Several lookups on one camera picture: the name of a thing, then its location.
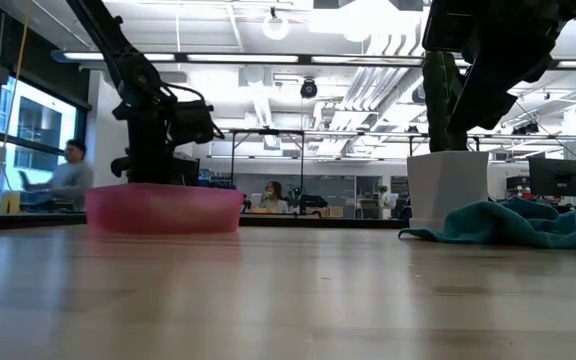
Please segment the large glass window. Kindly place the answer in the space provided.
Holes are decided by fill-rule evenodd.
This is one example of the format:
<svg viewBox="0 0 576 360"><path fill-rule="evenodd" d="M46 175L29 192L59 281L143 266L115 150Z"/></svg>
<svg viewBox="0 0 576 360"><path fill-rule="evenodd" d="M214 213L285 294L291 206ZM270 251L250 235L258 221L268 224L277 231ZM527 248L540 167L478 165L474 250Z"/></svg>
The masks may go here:
<svg viewBox="0 0 576 360"><path fill-rule="evenodd" d="M23 180L45 183L65 163L69 140L82 135L85 112L10 77L0 85L0 197Z"/></svg>

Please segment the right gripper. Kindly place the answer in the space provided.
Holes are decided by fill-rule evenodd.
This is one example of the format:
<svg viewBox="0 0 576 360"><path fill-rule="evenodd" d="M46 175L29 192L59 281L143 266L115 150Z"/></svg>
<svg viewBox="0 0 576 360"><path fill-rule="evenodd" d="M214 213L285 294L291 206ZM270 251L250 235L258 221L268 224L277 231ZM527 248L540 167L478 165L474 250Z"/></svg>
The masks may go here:
<svg viewBox="0 0 576 360"><path fill-rule="evenodd" d="M508 91L541 78L563 28L575 20L576 0L480 0L462 49L471 66L455 78L447 131L492 130L517 99Z"/></svg>

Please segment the black aluminium table frame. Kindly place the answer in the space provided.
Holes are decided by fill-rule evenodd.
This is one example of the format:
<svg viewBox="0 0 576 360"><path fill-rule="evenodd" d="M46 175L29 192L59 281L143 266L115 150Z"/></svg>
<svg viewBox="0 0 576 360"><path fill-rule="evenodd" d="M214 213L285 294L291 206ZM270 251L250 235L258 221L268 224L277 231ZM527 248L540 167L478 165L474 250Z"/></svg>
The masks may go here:
<svg viewBox="0 0 576 360"><path fill-rule="evenodd" d="M83 213L77 214L19 214L0 215L0 230L82 225L87 223ZM133 235L176 235L196 233L229 233L238 227L286 227L286 228L331 228L331 229L404 229L409 227L408 220L375 220L375 219L345 219L345 218L308 218L278 216L251 216L242 214L239 224L233 220L214 224L164 224L152 221L131 220L128 223L113 221L110 224L89 224L96 232L133 234Z"/></svg>

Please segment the long ceiling light bar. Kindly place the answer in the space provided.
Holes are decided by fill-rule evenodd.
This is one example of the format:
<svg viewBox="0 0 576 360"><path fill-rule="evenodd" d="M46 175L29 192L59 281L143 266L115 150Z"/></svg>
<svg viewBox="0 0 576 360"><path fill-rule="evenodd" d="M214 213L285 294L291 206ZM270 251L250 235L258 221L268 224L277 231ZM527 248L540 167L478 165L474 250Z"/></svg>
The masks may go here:
<svg viewBox="0 0 576 360"><path fill-rule="evenodd" d="M55 50L52 58L60 63L104 61L99 52L69 52ZM144 53L152 63L191 64L270 64L300 66L341 67L421 67L422 56L369 56L369 55L306 55L306 54L253 54L253 53ZM576 59L553 59L548 67L554 71L576 71Z"/></svg>

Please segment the round white ceiling lamp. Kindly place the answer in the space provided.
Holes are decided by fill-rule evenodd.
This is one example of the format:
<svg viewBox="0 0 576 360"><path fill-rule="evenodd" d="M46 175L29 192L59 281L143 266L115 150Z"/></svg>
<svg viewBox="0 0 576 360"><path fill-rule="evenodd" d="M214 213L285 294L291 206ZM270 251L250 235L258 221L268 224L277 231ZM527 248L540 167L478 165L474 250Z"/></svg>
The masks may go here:
<svg viewBox="0 0 576 360"><path fill-rule="evenodd" d="M271 7L262 21L262 33L271 40L282 40L290 31L290 23L286 17L277 13L275 7Z"/></svg>

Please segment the small yellow box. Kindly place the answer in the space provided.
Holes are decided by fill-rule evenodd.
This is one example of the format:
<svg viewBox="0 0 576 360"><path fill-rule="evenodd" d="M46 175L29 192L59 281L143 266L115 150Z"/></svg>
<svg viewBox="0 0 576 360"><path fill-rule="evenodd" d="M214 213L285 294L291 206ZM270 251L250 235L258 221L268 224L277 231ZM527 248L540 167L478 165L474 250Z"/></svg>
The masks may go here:
<svg viewBox="0 0 576 360"><path fill-rule="evenodd" d="M0 213L4 215L15 215L21 212L21 193L4 192L0 198Z"/></svg>

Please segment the dark office chair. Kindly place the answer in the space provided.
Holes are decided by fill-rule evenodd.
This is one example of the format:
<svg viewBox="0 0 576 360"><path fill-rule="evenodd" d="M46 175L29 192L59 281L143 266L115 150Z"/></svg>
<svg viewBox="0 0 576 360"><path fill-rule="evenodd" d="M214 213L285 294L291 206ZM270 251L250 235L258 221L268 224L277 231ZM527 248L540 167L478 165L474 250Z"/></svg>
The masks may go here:
<svg viewBox="0 0 576 360"><path fill-rule="evenodd" d="M360 199L358 210L361 219L380 219L381 210L379 201L376 199Z"/></svg>

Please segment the black metal rig frame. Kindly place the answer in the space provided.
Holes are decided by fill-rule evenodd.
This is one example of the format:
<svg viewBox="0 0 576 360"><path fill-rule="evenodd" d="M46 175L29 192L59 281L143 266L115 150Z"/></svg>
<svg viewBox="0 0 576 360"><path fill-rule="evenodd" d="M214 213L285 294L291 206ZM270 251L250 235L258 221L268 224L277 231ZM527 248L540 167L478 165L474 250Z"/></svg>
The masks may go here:
<svg viewBox="0 0 576 360"><path fill-rule="evenodd" d="M306 139L306 134L304 130L289 130L289 129L270 129L270 128L252 128L252 129L229 129L228 133L232 135L232 139L231 139L231 156L230 156L230 185L233 186L234 185L234 176L235 176L235 153L236 153L236 148L239 146L239 144L241 142L244 142L249 135L251 134L257 134L260 136L265 136L265 135L273 135L273 136L279 136L279 135L285 135L287 136L289 139L291 139L299 148L300 150L300 157L298 158L300 160L300 192L303 193L304 192L304 162L305 162L305 156L304 156L304 147L305 147L305 139ZM237 142L237 135L238 134L244 134L245 136L242 138L242 140L240 142ZM298 143L296 140L294 140L292 138L292 136L300 136L301 137L301 142Z"/></svg>

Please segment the person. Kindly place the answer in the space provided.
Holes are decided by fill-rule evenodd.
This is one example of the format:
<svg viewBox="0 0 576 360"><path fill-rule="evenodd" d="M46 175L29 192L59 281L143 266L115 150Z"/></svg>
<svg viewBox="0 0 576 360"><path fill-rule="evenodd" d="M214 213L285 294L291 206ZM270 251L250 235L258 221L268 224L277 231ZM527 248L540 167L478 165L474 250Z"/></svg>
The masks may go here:
<svg viewBox="0 0 576 360"><path fill-rule="evenodd" d="M282 195L282 185L277 181L270 181L262 193L259 207L275 214L287 214L288 203Z"/></svg>
<svg viewBox="0 0 576 360"><path fill-rule="evenodd" d="M82 141L68 140L64 150L65 163L57 166L47 182L32 184L24 171L18 171L23 190L39 194L40 204L68 203L74 212L83 212L85 193L94 182L94 171L85 161L86 152Z"/></svg>

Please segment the teal microfiber towel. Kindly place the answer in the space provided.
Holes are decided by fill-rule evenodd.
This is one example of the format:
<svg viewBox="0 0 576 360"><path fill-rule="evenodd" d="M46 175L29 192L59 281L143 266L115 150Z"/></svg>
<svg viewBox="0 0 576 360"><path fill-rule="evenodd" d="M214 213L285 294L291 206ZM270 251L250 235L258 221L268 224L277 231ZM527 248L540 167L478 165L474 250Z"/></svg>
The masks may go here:
<svg viewBox="0 0 576 360"><path fill-rule="evenodd" d="M440 230L406 228L399 234L445 244L576 250L576 210L561 214L521 198L483 201L451 211Z"/></svg>

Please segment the pink plastic basket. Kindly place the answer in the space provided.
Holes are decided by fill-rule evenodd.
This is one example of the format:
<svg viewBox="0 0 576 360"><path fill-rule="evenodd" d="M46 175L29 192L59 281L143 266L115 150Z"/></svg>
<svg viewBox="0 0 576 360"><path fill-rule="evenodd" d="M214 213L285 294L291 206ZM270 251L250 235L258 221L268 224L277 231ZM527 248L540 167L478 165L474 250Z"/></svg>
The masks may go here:
<svg viewBox="0 0 576 360"><path fill-rule="evenodd" d="M85 193L87 225L102 233L186 235L237 230L244 194L237 190L129 183Z"/></svg>

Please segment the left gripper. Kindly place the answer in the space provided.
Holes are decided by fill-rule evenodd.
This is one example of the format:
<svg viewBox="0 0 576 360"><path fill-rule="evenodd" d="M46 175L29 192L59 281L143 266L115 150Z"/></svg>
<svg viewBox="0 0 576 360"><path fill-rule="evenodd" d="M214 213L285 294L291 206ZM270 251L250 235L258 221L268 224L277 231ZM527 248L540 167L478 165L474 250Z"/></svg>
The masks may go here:
<svg viewBox="0 0 576 360"><path fill-rule="evenodd" d="M121 101L112 114L128 128L125 156L111 162L112 174L120 177L125 173L129 183L170 184L172 151L166 144L167 128L159 109Z"/></svg>

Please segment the black computer monitor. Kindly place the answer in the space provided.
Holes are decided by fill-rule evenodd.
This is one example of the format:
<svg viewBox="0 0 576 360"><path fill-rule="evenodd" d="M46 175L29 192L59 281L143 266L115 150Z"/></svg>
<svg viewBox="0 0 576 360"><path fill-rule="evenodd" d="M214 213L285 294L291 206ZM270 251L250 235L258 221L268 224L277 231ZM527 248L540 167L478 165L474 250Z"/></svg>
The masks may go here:
<svg viewBox="0 0 576 360"><path fill-rule="evenodd" d="M184 186L199 185L200 161L198 159L173 159L173 183Z"/></svg>
<svg viewBox="0 0 576 360"><path fill-rule="evenodd" d="M537 196L576 197L576 161L530 158L530 188Z"/></svg>

